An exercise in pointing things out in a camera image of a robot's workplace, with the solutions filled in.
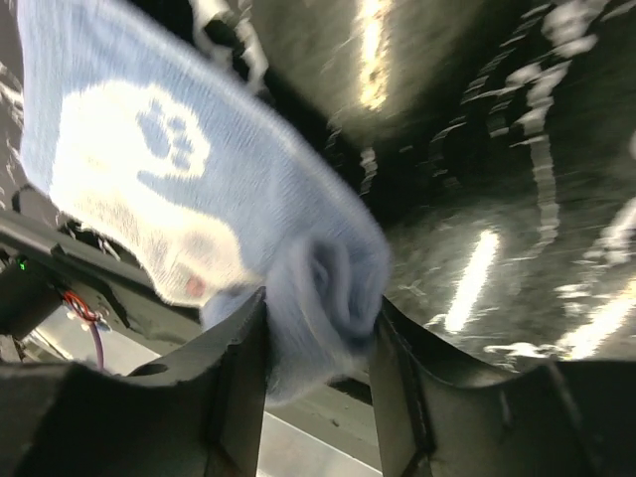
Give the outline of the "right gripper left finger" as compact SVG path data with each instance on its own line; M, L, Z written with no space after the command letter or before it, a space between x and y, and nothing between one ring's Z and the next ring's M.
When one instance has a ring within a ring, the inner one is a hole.
M127 377L78 363L1 368L5 476L252 476L266 307L234 314Z

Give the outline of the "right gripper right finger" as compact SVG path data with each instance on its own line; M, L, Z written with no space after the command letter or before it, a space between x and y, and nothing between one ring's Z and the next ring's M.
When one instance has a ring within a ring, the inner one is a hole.
M631 476L635 366L483 363L385 302L370 383L387 476Z

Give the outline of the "light blue towel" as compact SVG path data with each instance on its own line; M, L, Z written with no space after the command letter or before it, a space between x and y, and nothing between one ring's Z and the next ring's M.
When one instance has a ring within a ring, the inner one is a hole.
M361 367L390 248L296 130L129 2L21 1L16 16L28 181L206 328L263 288L268 405Z

